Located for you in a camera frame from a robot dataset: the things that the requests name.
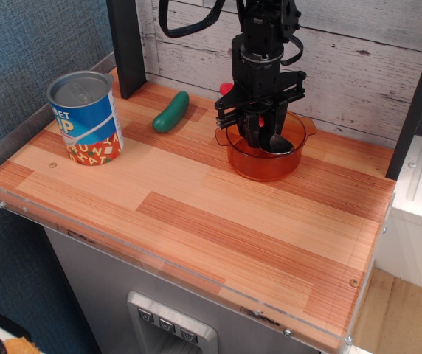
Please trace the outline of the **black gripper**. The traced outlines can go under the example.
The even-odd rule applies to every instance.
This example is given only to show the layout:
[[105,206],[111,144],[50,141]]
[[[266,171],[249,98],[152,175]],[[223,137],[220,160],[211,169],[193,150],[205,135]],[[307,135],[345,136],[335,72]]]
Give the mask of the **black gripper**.
[[[300,52],[283,60],[284,46],[278,41],[271,40],[270,43],[276,47],[272,52],[261,55],[248,50],[244,34],[237,35],[232,40],[233,87],[215,103],[218,111],[217,125],[219,128],[227,128],[238,124],[240,136],[251,148],[259,147],[259,130],[264,136],[280,135],[285,124],[288,103],[305,96],[305,89],[302,87],[305,72],[280,71],[281,66],[289,66],[302,57],[302,42],[294,36],[290,37],[290,42]],[[261,128],[259,114],[243,112],[254,103],[274,103],[261,115]]]

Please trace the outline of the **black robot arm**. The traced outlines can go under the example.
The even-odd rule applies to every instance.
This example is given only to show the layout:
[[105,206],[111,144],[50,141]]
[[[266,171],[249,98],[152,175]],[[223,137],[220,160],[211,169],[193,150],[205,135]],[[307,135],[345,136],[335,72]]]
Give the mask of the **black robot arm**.
[[[300,11],[294,1],[237,1],[241,33],[232,40],[233,87],[216,101],[217,125],[238,128],[247,145],[275,155],[294,146],[282,131],[288,104],[305,95],[303,71],[282,72],[302,57],[304,46],[294,32]],[[300,52],[284,58],[284,46]]]

